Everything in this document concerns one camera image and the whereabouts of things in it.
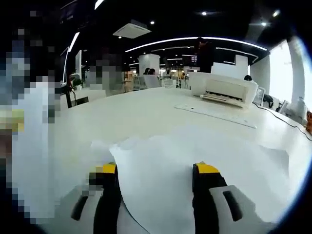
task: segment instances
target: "black cable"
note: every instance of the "black cable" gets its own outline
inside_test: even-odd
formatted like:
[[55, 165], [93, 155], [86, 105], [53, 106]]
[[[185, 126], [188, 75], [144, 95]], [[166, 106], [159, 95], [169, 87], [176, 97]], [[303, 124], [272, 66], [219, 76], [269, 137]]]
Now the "black cable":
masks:
[[74, 94], [75, 106], [77, 106], [77, 101], [76, 101], [76, 93], [74, 92], [74, 90], [73, 90], [73, 89], [72, 89], [71, 91], [72, 91], [72, 92], [73, 92], [73, 94]]
[[286, 122], [285, 120], [283, 120], [283, 119], [281, 119], [280, 117], [278, 117], [278, 116], [276, 116], [275, 114], [273, 114], [273, 112], [271, 112], [270, 110], [268, 110], [268, 109], [266, 109], [266, 108], [259, 107], [259, 106], [258, 106], [257, 104], [255, 104], [254, 102], [253, 102], [253, 104], [254, 104], [256, 107], [258, 107], [259, 109], [266, 110], [266, 111], [270, 112], [272, 115], [274, 115], [274, 117], [278, 118], [279, 120], [283, 121], [284, 123], [287, 123], [289, 126], [291, 126], [291, 127], [293, 127], [293, 128], [299, 129], [299, 131], [300, 131], [301, 133], [303, 133], [309, 141], [312, 141], [312, 140], [308, 137], [307, 134], [305, 134], [304, 132], [301, 131], [301, 129], [300, 129], [298, 126], [293, 126], [293, 125], [289, 124], [289, 123]]

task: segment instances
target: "office desk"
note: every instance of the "office desk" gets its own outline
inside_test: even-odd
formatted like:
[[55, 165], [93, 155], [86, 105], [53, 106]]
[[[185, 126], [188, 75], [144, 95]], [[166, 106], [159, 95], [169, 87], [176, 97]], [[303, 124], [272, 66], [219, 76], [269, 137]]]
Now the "office desk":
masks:
[[[257, 129], [175, 109], [174, 106], [178, 104], [209, 108], [226, 112], [228, 115], [249, 118], [254, 121]], [[301, 125], [289, 118], [276, 112], [274, 114], [304, 131]], [[244, 110], [226, 104], [203, 101], [193, 97], [191, 91], [185, 89], [141, 90], [98, 99], [64, 110], [59, 117], [55, 118], [55, 124], [52, 126], [53, 154], [55, 159], [67, 168], [76, 167], [81, 163], [81, 159], [87, 160], [92, 140], [115, 143], [131, 136], [148, 138], [170, 132], [177, 126], [189, 123], [253, 141], [268, 148], [286, 150], [290, 156], [291, 194], [297, 193], [312, 153], [312, 143], [298, 129], [288, 126], [268, 111], [258, 109], [254, 105]], [[65, 195], [71, 189], [69, 187], [65, 190], [61, 189], [59, 195]], [[137, 224], [130, 224], [131, 218], [124, 206], [120, 208], [120, 215], [123, 217], [120, 220], [126, 220], [127, 224], [132, 225], [131, 228], [139, 228]]]

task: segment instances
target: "printer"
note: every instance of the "printer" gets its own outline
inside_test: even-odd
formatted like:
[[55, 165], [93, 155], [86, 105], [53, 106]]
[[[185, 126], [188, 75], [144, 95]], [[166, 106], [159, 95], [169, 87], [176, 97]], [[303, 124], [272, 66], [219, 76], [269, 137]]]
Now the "printer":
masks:
[[254, 82], [203, 72], [190, 72], [192, 95], [240, 107], [254, 100], [258, 85]]

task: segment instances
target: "white table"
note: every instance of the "white table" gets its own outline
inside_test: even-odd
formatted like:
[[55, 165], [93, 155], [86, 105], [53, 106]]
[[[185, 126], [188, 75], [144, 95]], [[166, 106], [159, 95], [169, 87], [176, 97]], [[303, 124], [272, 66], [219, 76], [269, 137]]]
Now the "white table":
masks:
[[[175, 109], [174, 106], [178, 104], [220, 110], [227, 112], [228, 115], [252, 119], [257, 129]], [[274, 113], [304, 131], [298, 123], [279, 113]], [[170, 132], [177, 126], [189, 123], [241, 137], [268, 148], [286, 150], [290, 156], [291, 194], [297, 193], [312, 153], [312, 143], [298, 129], [288, 126], [268, 111], [260, 110], [254, 105], [249, 109], [241, 109], [203, 101], [193, 97], [190, 90], [184, 89], [141, 90], [98, 99], [62, 111], [60, 116], [55, 118], [53, 131], [51, 131], [55, 136], [54, 155], [66, 167], [75, 167], [80, 163], [79, 158], [88, 157], [87, 152], [90, 150], [92, 140], [115, 143], [131, 136], [148, 138]], [[120, 208], [120, 213], [128, 215], [123, 206]]]

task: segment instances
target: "white paper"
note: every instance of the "white paper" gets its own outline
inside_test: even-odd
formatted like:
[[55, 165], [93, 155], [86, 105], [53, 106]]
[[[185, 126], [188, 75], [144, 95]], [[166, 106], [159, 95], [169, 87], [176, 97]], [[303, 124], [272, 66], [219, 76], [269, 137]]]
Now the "white paper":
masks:
[[151, 234], [195, 232], [192, 166], [217, 167], [256, 204], [266, 222], [276, 222], [289, 205], [288, 155], [196, 126], [165, 136], [114, 145], [123, 200], [134, 219]]

